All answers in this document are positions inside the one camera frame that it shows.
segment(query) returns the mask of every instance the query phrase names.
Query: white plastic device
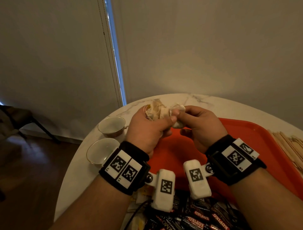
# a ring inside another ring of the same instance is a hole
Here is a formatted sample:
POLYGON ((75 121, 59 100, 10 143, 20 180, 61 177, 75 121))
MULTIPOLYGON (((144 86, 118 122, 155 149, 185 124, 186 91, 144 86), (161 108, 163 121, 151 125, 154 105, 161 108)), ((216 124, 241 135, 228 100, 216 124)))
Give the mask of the white plastic device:
MULTIPOLYGON (((206 177, 213 175, 206 171, 208 164, 201 165, 198 160, 186 161, 183 164, 184 172, 189 182, 189 190, 193 199, 211 196, 211 190, 206 177)), ((166 169, 160 169, 157 174, 149 172, 151 182, 145 182, 153 186, 151 203, 152 208, 170 212, 173 208, 175 193, 175 173, 166 169)))

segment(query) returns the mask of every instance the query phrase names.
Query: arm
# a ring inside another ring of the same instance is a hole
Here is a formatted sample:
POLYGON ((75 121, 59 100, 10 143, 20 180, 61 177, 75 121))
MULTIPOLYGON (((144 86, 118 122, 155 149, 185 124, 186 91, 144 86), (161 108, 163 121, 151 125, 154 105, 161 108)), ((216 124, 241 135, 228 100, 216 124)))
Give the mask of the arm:
MULTIPOLYGON (((171 116, 157 121, 149 121, 146 119, 142 107, 130 122, 126 141, 151 156, 159 139, 172 134, 169 128, 176 120, 175 116, 171 116)), ((50 229, 118 230, 123 222, 129 202, 130 196, 120 192, 98 175, 50 229)))
POLYGON ((303 201, 259 168, 230 186, 252 229, 302 229, 303 201))
MULTIPOLYGON (((191 128, 180 134, 191 138, 202 153, 227 135, 220 120, 209 110, 186 106, 185 113, 174 110, 173 114, 191 128)), ((257 169, 230 189, 252 229, 302 229, 303 201, 266 170, 257 169)))

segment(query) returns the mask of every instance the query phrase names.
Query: bolt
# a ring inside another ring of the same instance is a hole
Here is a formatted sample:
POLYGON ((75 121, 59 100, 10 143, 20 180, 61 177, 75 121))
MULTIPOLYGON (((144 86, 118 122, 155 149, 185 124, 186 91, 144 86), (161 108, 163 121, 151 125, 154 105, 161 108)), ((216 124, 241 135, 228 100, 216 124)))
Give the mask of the bolt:
POLYGON ((208 172, 208 173, 213 173, 214 171, 212 170, 210 164, 208 164, 206 167, 205 167, 205 170, 208 172))
POLYGON ((150 174, 148 174, 148 175, 146 176, 146 182, 147 182, 147 183, 151 183, 152 180, 153 180, 153 176, 150 175, 150 174))

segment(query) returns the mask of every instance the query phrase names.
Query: forearm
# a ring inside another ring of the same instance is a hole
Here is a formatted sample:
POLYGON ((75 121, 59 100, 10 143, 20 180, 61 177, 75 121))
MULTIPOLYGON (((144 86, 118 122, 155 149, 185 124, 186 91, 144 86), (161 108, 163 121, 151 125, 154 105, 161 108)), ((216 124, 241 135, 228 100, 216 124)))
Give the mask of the forearm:
POLYGON ((99 175, 51 227, 57 229, 104 229, 121 227, 130 196, 120 192, 99 175))
POLYGON ((303 202, 260 168, 230 186, 253 230, 302 229, 303 202))

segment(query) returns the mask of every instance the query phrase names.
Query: baseboard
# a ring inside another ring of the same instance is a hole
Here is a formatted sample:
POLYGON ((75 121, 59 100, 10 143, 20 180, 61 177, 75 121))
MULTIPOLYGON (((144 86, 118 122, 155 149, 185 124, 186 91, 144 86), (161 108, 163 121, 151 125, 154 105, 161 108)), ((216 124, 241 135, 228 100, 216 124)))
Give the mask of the baseboard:
MULTIPOLYGON (((20 132, 22 132, 25 135, 51 139, 46 133, 43 133, 43 132, 38 132, 38 131, 28 130, 28 129, 20 129, 20 132)), ((69 142, 69 143, 73 143, 73 144, 81 144, 82 143, 82 140, 78 140, 78 139, 74 139, 74 138, 70 138, 70 137, 62 137, 62 136, 57 136, 57 135, 54 135, 54 136, 59 141, 69 142)))

